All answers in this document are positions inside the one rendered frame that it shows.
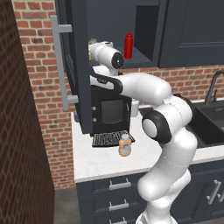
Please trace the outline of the white shaker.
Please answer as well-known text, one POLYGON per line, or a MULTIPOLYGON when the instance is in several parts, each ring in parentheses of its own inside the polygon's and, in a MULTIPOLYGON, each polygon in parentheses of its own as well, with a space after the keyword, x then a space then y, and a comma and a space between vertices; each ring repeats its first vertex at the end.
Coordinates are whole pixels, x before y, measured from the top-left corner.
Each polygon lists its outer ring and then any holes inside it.
POLYGON ((138 107, 139 107, 139 101, 133 99, 131 103, 131 112, 130 112, 131 117, 136 117, 138 115, 138 107))

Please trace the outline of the orange condiment bottle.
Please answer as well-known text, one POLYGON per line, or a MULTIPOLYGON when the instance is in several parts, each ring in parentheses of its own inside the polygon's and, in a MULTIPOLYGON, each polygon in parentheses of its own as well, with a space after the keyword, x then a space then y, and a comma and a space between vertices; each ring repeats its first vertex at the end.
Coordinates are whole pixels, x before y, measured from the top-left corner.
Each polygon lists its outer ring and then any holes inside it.
POLYGON ((131 153, 131 139, 128 134, 123 134, 119 141, 119 154, 127 157, 131 153))

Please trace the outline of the dark open cabinet door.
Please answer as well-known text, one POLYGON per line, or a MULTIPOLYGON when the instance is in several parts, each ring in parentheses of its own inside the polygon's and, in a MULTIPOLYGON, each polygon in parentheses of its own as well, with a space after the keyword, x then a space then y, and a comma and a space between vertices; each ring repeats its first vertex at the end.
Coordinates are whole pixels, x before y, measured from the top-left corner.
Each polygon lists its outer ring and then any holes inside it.
POLYGON ((92 131, 91 90, 88 59, 87 0, 55 0, 60 25, 70 25, 72 31, 59 35, 63 66, 69 81, 77 116, 83 134, 92 131))

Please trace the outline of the red condiment bottle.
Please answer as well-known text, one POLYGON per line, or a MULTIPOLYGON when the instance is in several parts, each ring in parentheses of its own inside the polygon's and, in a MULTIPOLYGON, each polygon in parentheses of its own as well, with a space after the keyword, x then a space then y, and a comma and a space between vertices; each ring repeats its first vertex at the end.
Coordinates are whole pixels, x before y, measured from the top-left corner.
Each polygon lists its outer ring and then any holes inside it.
POLYGON ((124 39, 124 58, 131 59, 133 52, 133 35, 131 30, 128 30, 126 37, 124 39))

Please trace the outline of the dark closed cabinet door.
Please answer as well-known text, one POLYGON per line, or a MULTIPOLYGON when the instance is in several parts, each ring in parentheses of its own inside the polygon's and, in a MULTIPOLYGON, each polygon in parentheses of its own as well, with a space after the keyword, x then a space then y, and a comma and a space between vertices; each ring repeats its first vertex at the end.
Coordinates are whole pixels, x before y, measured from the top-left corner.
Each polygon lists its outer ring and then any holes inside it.
POLYGON ((168 0, 160 68, 224 65, 224 0, 168 0))

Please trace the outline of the dark base cabinet door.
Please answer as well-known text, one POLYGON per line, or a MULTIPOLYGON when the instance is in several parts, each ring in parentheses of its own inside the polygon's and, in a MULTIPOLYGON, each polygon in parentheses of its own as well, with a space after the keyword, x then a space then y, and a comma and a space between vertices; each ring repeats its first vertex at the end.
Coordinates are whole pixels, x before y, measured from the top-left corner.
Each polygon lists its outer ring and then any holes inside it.
POLYGON ((178 224, 193 224, 224 217, 224 200, 207 203, 207 196, 214 189, 214 180, 221 182, 219 194, 224 189, 224 171, 194 173, 191 182, 182 190, 171 206, 171 216, 178 224))

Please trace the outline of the black coffee machine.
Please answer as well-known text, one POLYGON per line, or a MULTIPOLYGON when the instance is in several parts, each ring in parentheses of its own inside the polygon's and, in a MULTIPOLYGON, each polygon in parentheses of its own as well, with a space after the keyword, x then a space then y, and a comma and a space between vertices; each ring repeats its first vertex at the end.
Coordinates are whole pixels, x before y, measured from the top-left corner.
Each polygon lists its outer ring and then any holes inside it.
POLYGON ((131 99, 113 90, 92 86, 93 147, 114 147, 119 145, 123 134, 130 134, 131 99))

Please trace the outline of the dark drawer front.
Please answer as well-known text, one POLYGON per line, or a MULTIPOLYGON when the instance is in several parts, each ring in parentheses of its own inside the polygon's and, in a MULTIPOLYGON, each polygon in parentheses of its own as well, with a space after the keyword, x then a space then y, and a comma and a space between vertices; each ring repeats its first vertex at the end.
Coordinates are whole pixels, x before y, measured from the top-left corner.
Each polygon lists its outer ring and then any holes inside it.
POLYGON ((137 217, 139 216, 139 211, 123 211, 123 212, 114 212, 114 213, 105 213, 96 216, 96 224, 109 224, 109 220, 113 222, 118 222, 125 218, 128 224, 135 224, 137 217))
POLYGON ((104 179, 98 179, 93 181, 93 192, 99 193, 99 192, 106 192, 109 191, 109 181, 111 180, 113 184, 119 184, 119 183, 125 183, 130 182, 131 187, 137 185, 137 181, 144 175, 144 172, 141 173, 135 173, 130 175, 124 175, 124 176, 117 176, 113 178, 104 178, 104 179))
POLYGON ((109 202, 112 202, 112 205, 119 205, 124 202, 124 199, 129 203, 129 207, 139 206, 142 202, 142 198, 138 194, 137 190, 125 190, 121 192, 111 192, 97 196, 94 199, 94 212, 110 212, 109 211, 109 202))

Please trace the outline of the black sink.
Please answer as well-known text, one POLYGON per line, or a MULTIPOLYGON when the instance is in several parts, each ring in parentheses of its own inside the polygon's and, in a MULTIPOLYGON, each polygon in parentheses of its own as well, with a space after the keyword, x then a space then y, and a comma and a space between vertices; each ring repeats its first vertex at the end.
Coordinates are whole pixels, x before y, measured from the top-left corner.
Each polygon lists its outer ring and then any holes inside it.
POLYGON ((224 100, 194 102, 193 119, 185 126, 198 139, 198 148, 224 145, 224 100))

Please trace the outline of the black tap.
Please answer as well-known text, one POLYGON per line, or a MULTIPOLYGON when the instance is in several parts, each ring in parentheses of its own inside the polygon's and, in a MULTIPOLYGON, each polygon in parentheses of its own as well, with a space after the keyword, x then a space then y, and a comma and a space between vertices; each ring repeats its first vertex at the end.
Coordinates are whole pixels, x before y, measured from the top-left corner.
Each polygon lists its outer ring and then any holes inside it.
POLYGON ((215 83, 216 83, 216 80, 217 80, 217 78, 218 78, 218 76, 219 76, 220 74, 224 74, 224 70, 219 70, 219 71, 217 71, 217 72, 213 75, 213 78, 212 78, 212 81, 211 81, 211 85, 210 85, 210 88, 209 88, 208 93, 207 93, 207 95, 206 95, 205 102, 204 102, 206 106, 208 106, 209 103, 210 103, 210 101, 212 100, 212 98, 215 97, 215 94, 214 94, 214 96, 212 96, 212 92, 213 92, 213 90, 214 90, 214 85, 215 85, 215 83))

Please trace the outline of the dark open wall cabinet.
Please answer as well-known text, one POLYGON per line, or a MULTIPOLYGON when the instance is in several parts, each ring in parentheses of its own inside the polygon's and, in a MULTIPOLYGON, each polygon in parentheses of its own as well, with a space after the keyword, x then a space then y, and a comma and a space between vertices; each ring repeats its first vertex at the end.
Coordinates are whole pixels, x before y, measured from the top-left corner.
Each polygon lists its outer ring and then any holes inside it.
POLYGON ((128 31, 133 35, 131 59, 123 68, 156 67, 167 0, 87 0, 90 39, 111 41, 124 53, 128 31))

